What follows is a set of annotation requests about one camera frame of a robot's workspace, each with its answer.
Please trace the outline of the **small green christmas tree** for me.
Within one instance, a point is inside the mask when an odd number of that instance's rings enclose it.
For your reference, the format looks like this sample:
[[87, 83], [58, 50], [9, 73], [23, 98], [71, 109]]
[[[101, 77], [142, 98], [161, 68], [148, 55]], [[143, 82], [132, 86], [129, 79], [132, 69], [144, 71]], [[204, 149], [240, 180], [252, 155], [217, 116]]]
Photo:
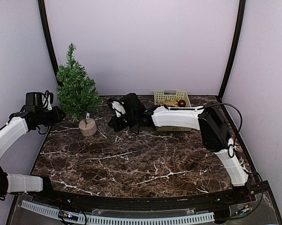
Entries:
[[96, 83], [88, 77], [86, 68], [76, 60], [76, 45], [71, 43], [66, 52], [66, 63], [57, 71], [57, 81], [62, 85], [57, 88], [58, 100], [62, 103], [62, 111], [73, 121], [79, 121], [92, 109], [98, 108], [101, 97]]

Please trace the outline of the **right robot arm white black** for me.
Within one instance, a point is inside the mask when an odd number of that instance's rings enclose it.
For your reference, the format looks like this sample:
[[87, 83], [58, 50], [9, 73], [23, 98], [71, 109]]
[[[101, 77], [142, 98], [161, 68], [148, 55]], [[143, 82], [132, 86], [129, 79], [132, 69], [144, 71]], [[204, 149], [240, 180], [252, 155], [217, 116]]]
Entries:
[[115, 132], [126, 127], [180, 127], [199, 130], [204, 147], [215, 153], [228, 172], [236, 189], [230, 199], [241, 203], [248, 196], [251, 183], [243, 159], [235, 150], [235, 140], [229, 126], [215, 104], [197, 107], [169, 107], [154, 105], [145, 108], [135, 93], [129, 93], [119, 100], [109, 99], [108, 106], [115, 111], [108, 125]]

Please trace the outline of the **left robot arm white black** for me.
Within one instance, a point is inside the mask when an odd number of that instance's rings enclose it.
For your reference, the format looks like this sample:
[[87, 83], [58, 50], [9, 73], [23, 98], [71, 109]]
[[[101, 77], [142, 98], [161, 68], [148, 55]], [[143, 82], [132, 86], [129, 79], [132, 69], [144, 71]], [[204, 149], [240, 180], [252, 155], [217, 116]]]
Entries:
[[[40, 126], [50, 128], [63, 121], [66, 114], [58, 106], [52, 106], [54, 94], [50, 91], [29, 92], [25, 105], [19, 112], [9, 116], [0, 128], [0, 161], [10, 147], [31, 130], [40, 130]], [[0, 200], [7, 194], [39, 192], [39, 197], [46, 204], [57, 201], [57, 193], [50, 189], [48, 177], [12, 174], [3, 171], [0, 165]]]

